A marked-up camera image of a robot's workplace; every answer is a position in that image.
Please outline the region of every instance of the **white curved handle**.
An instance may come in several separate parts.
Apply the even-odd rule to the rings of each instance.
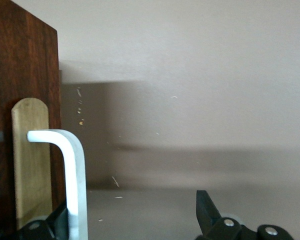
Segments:
[[[57,145],[64,159],[69,240],[88,240],[87,190],[84,150],[79,139],[61,129],[31,130],[29,142]]]

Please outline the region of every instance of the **bolt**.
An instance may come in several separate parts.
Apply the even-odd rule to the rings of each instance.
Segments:
[[[29,226],[29,230],[37,229],[40,226],[40,222],[34,222]]]
[[[225,219],[223,222],[228,227],[233,227],[235,225],[234,221],[232,221],[231,219]]]
[[[270,226],[267,226],[265,228],[265,231],[266,231],[267,234],[272,235],[272,236],[278,235],[277,230],[275,230],[273,227],[270,227]]]

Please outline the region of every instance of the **wood grain surface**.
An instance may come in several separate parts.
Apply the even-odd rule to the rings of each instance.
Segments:
[[[29,142],[30,130],[49,129],[49,112],[37,98],[20,100],[12,109],[16,227],[52,212],[49,143]]]
[[[0,0],[0,229],[16,229],[11,109],[37,98],[49,109],[51,129],[61,128],[57,32],[9,0]],[[53,207],[65,199],[64,164],[51,146]]]

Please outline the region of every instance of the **black robotic claw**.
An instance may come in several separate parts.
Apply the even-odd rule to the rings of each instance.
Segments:
[[[286,230],[278,226],[261,225],[254,232],[235,219],[221,217],[204,190],[196,192],[196,218],[202,235],[195,240],[294,240]]]

